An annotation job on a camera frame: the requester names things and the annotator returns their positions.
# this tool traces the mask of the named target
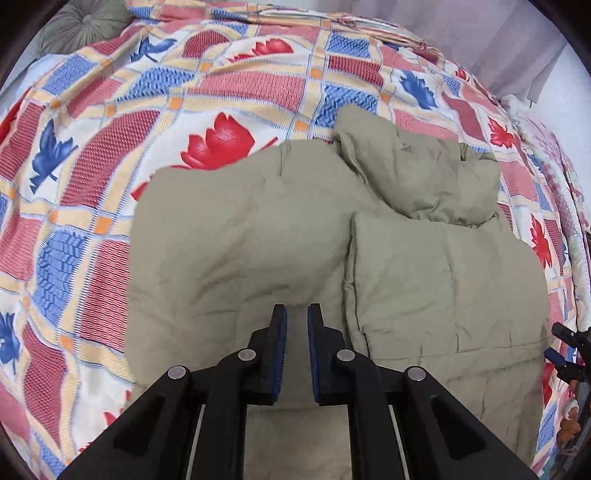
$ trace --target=bed sheet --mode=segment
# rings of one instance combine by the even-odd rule
[[[591,327],[591,283],[589,273],[591,260],[588,235],[589,211],[583,197],[583,189],[573,164],[565,155],[556,136],[515,96],[508,95],[501,100],[507,115],[518,130],[525,145],[531,150],[528,155],[537,170],[546,179],[548,188],[556,202],[560,226],[565,239],[565,249],[571,262],[571,276],[574,285],[574,301],[577,315],[575,320],[566,319],[572,330],[587,330]],[[576,351],[559,340],[554,349],[567,359],[576,362]],[[568,386],[556,377],[556,370],[547,364],[544,376],[544,417],[533,468],[542,478],[548,476],[552,462],[548,460],[557,454],[554,437],[560,430],[565,404],[572,396]]]
[[[537,144],[436,48],[345,14],[195,0],[129,9],[138,21],[70,56],[0,125],[0,420],[40,478],[55,478],[129,399],[129,230],[151,175],[329,140],[347,103],[493,152],[499,207],[544,267],[549,320],[575,325],[589,311],[575,297],[589,281],[573,275],[583,250],[564,234]],[[546,386],[542,456],[566,391],[550,374]]]

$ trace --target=orange square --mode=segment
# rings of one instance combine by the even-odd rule
[[[51,210],[49,212],[48,220],[51,223],[57,223],[57,216],[58,216],[57,210]]]
[[[294,130],[296,132],[307,132],[309,127],[310,126],[306,122],[303,122],[301,120],[297,120],[294,125]]]
[[[172,97],[170,99],[170,102],[168,103],[168,108],[171,110],[180,110],[182,104],[183,104],[182,97]]]
[[[315,80],[320,80],[322,78],[322,70],[317,69],[316,67],[312,67],[310,70],[310,77]]]
[[[384,103],[388,103],[390,101],[390,99],[392,98],[392,94],[390,92],[382,92],[379,94],[379,98]]]
[[[111,220],[110,218],[99,217],[98,220],[96,221],[95,233],[97,235],[106,234],[109,231],[109,228],[111,228],[112,223],[113,223],[113,220]]]
[[[60,335],[60,343],[63,348],[74,353],[74,340],[66,335]]]

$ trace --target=red flower print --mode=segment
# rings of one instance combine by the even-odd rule
[[[134,198],[136,202],[139,202],[139,198],[142,196],[145,188],[148,186],[148,181],[143,182],[140,186],[138,186],[130,195]]]
[[[265,43],[256,42],[256,46],[252,49],[252,54],[241,53],[236,55],[230,61],[238,61],[243,59],[250,59],[252,57],[259,57],[262,55],[271,55],[273,53],[293,53],[293,49],[290,45],[280,38],[272,38],[267,40]]]
[[[131,390],[125,390],[125,401],[128,402],[131,399]],[[119,415],[123,413],[124,408],[119,409]],[[117,417],[113,415],[111,412],[104,411],[103,416],[105,417],[105,421],[107,422],[107,427],[113,425],[113,422],[117,420]],[[88,442],[85,447],[78,449],[80,453],[84,452],[92,442]]]
[[[189,146],[181,152],[181,158],[191,168],[217,170],[246,157],[255,139],[232,115],[220,113],[213,128],[205,132],[205,140],[199,135],[189,135]]]
[[[507,148],[511,148],[513,146],[513,134],[509,133],[508,127],[503,129],[503,127],[495,122],[492,118],[489,119],[488,125],[491,128],[491,144],[496,145],[497,147]]]
[[[466,71],[463,69],[458,68],[456,70],[456,77],[460,77],[462,80],[467,80],[468,75],[466,75]]]
[[[530,228],[531,239],[534,242],[533,250],[542,262],[542,267],[546,268],[546,265],[551,267],[552,254],[550,253],[550,244],[544,236],[544,229],[542,228],[541,223],[535,219],[533,213],[531,214],[531,223],[533,225],[533,227]]]

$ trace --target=red checkered pattern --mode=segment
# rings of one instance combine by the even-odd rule
[[[60,390],[67,372],[66,361],[61,351],[41,343],[29,324],[23,330],[22,338],[31,355],[24,381],[25,404],[59,446]]]
[[[560,265],[560,275],[564,274],[563,267],[564,267],[564,251],[562,250],[563,239],[562,239],[562,232],[560,228],[558,228],[558,223],[556,220],[548,220],[544,219],[544,223],[546,225],[546,231],[552,240],[552,245],[554,245],[554,251],[556,252],[556,256],[558,257],[558,264]]]
[[[457,112],[460,125],[464,129],[464,132],[466,132],[472,138],[486,142],[486,139],[482,134],[480,122],[478,121],[476,114],[474,113],[474,109],[470,106],[470,104],[467,101],[461,100],[459,98],[451,98],[445,92],[442,92],[441,96],[447,103],[447,106]]]
[[[505,205],[504,203],[498,202],[497,205],[503,211],[507,220],[509,220],[509,225],[511,226],[511,230],[513,230],[513,217],[511,216],[511,208],[509,205]]]
[[[329,57],[329,69],[338,72],[350,73],[375,86],[378,90],[382,88],[384,79],[379,74],[380,65],[372,61],[352,59],[351,57]]]
[[[228,42],[228,38],[214,30],[204,30],[187,40],[183,50],[183,57],[188,59],[200,59],[212,45]]]
[[[526,168],[517,161],[500,161],[499,167],[501,175],[505,179],[505,184],[509,190],[509,195],[521,195],[531,200],[538,202],[538,196],[535,192],[534,182],[531,179]]]
[[[403,112],[402,110],[394,110],[394,123],[400,128],[421,135],[429,135],[441,140],[457,140],[457,134],[448,130],[445,127],[421,122],[414,115]]]
[[[80,318],[80,336],[123,352],[127,325],[129,245],[105,241],[99,247]]]
[[[411,72],[422,72],[423,69],[415,63],[409,62],[400,53],[387,45],[381,45],[382,62],[385,66],[397,70],[409,70]]]
[[[413,53],[416,53],[419,57],[423,57],[425,60],[430,61],[431,63],[434,63],[435,65],[437,65],[437,62],[439,61],[439,56],[435,55],[434,53],[425,50],[424,48],[413,48]]]
[[[476,91],[465,82],[462,83],[461,92],[462,98],[467,102],[477,103],[493,113],[499,112],[498,107],[494,103],[492,103],[487,97],[476,93]]]
[[[91,45],[98,53],[103,55],[113,55],[117,49],[120,48],[121,45],[126,43],[131,37],[133,37],[137,32],[142,29],[141,25],[134,25],[133,27],[129,27],[125,32],[121,34],[120,37],[115,38],[114,40],[110,41],[100,41]]]
[[[33,252],[41,221],[13,213],[0,238],[0,271],[19,280],[33,274]]]
[[[16,128],[8,141],[2,143],[0,150],[0,175],[10,181],[14,180],[18,169],[28,158],[37,133],[39,118],[46,107],[29,102],[20,117]]]
[[[126,113],[100,130],[80,153],[61,204],[96,208],[117,165],[145,140],[158,115],[154,110]]]
[[[310,43],[314,43],[318,39],[318,27],[308,27],[305,25],[295,27],[282,27],[280,25],[261,25],[257,35],[263,37],[265,35],[297,35],[305,38]]]
[[[93,80],[68,103],[68,113],[72,118],[78,118],[86,110],[86,107],[109,99],[120,85],[121,82],[115,79],[97,78]]]
[[[29,441],[30,428],[21,403],[0,383],[0,421],[5,428],[26,442]]]
[[[182,20],[183,18],[203,20],[205,18],[205,9],[202,7],[191,8],[178,7],[177,5],[164,5],[158,14],[158,20],[164,22]]]
[[[562,302],[557,291],[550,293],[550,326],[555,323],[563,323],[564,313],[562,309]]]
[[[272,102],[297,112],[304,96],[305,84],[303,78],[292,75],[226,72],[205,77],[199,87],[190,87],[188,90],[189,93]]]

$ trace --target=white wall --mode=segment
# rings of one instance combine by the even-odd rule
[[[573,161],[591,206],[591,77],[570,45],[558,58],[532,109]]]

